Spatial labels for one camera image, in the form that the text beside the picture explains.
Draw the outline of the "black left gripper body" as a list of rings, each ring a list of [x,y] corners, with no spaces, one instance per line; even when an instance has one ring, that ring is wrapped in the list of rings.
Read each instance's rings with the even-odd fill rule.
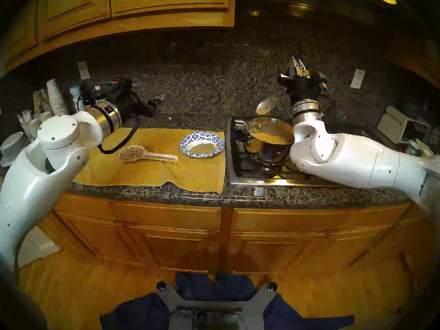
[[[122,122],[140,116],[148,118],[155,117],[157,113],[155,115],[149,114],[147,101],[141,100],[141,98],[133,91],[125,93],[122,97],[119,97],[119,112],[122,117]]]

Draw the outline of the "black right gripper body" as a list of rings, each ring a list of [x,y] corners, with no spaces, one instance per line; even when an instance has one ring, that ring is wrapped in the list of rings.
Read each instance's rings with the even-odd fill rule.
[[[289,77],[284,74],[279,74],[278,83],[286,88],[290,104],[295,104],[304,99],[316,100],[322,93],[319,84],[309,76],[296,75],[294,77]]]

